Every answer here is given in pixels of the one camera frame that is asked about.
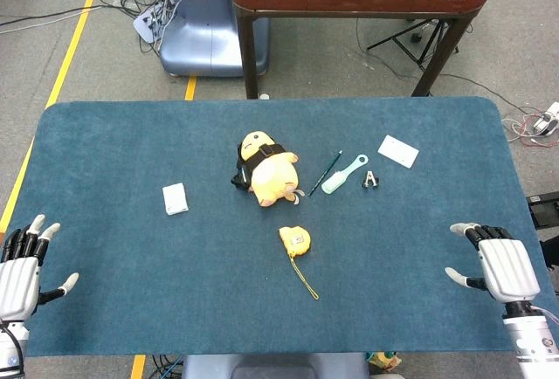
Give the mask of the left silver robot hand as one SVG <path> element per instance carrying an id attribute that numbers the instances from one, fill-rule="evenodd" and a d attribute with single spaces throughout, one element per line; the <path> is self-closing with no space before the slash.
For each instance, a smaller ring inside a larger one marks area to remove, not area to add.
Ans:
<path id="1" fill-rule="evenodd" d="M 38 306 L 67 295 L 79 281 L 72 273 L 52 290 L 40 290 L 40 274 L 54 235 L 60 224 L 44 228 L 45 215 L 35 216 L 30 224 L 14 230 L 1 245 L 1 320 L 24 322 Z"/>

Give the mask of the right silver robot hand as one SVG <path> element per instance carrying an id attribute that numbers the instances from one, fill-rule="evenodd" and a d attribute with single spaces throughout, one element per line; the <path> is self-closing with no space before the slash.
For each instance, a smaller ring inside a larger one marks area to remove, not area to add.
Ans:
<path id="1" fill-rule="evenodd" d="M 525 245 L 502 227 L 477 223 L 456 223 L 450 231 L 467 238 L 481 265 L 481 278 L 467 277 L 451 267 L 446 275 L 460 286 L 487 291 L 503 304 L 530 301 L 540 286 Z"/>

